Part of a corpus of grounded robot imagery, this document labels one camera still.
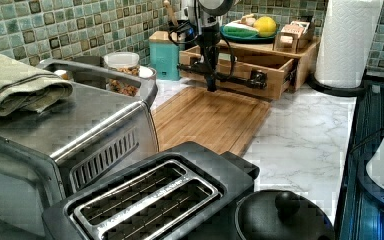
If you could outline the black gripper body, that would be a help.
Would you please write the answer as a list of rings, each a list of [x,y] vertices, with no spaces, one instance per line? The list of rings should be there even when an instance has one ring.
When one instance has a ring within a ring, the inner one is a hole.
[[[200,48],[215,47],[221,39],[218,24],[210,27],[196,27],[194,32],[196,34],[195,44]]]

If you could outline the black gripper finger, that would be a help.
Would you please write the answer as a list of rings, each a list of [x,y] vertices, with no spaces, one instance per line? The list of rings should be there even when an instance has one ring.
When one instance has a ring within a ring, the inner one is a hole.
[[[215,92],[216,87],[216,65],[217,58],[214,55],[214,51],[211,48],[202,48],[203,60],[207,66],[207,73],[204,75],[207,83],[207,90]]]

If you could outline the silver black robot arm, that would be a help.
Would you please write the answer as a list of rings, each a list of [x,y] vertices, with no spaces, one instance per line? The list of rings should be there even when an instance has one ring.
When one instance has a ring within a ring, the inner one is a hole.
[[[236,4],[237,0],[187,0],[186,3],[185,15],[201,54],[201,60],[195,66],[204,75],[207,90],[210,92],[216,91],[216,80],[221,79],[216,71],[219,55],[217,44],[223,38],[218,18]]]

